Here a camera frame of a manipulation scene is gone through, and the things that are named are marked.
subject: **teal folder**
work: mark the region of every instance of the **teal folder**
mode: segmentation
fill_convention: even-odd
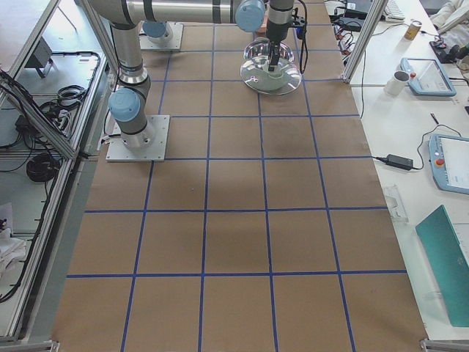
[[[469,326],[469,267],[444,205],[416,227],[452,326]]]

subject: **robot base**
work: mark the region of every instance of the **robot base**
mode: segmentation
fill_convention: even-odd
[[[157,44],[151,42],[146,35],[140,36],[140,49],[142,51],[180,51],[182,43],[182,31],[184,25],[182,23],[171,22],[173,38],[168,42]]]
[[[107,161],[164,161],[166,142],[168,139],[169,115],[149,115],[148,123],[153,125],[155,136],[151,144],[146,147],[130,149],[120,138],[112,139],[109,143]],[[116,124],[114,134],[120,133]]]

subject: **blue joint cap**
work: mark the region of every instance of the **blue joint cap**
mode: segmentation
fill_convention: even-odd
[[[139,114],[140,99],[133,90],[121,88],[109,97],[108,107],[116,121],[129,122]]]
[[[236,24],[244,32],[255,32],[264,22],[265,5],[262,0],[245,0],[236,10]]]
[[[166,33],[166,22],[145,21],[141,26],[145,34],[152,38],[159,38]]]

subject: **keyboard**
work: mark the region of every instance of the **keyboard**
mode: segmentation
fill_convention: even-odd
[[[386,22],[404,22],[405,15],[397,6],[394,0],[388,0],[388,4],[384,9],[384,17]]]

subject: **white mug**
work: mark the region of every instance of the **white mug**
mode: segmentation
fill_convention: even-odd
[[[409,74],[405,71],[396,71],[384,86],[384,91],[389,95],[398,95],[409,81]]]

